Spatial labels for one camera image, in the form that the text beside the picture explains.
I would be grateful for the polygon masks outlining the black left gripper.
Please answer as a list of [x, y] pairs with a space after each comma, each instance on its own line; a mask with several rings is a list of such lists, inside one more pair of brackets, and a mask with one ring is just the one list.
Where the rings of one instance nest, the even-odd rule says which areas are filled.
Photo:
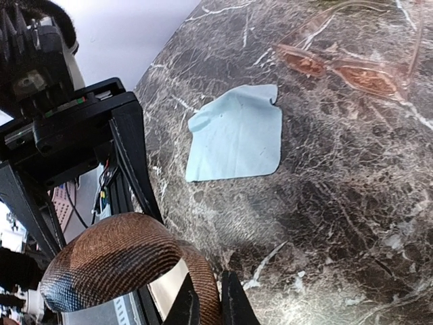
[[1, 126], [1, 202], [48, 259], [66, 241], [44, 186], [58, 186], [94, 169], [103, 160], [95, 149], [112, 138], [139, 206], [163, 223], [148, 171], [143, 110], [120, 79], [79, 89], [71, 102], [39, 121], [21, 118]]

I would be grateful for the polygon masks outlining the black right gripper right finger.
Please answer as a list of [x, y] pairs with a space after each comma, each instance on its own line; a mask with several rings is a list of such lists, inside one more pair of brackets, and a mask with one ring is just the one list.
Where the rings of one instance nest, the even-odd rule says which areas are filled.
[[223, 324], [260, 325], [235, 272], [222, 274], [221, 305]]

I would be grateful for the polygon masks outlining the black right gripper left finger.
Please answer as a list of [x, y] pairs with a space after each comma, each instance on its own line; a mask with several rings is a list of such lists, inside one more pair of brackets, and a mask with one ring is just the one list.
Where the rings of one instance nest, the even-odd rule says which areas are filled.
[[200, 300], [190, 276], [186, 276], [164, 325], [199, 325]]

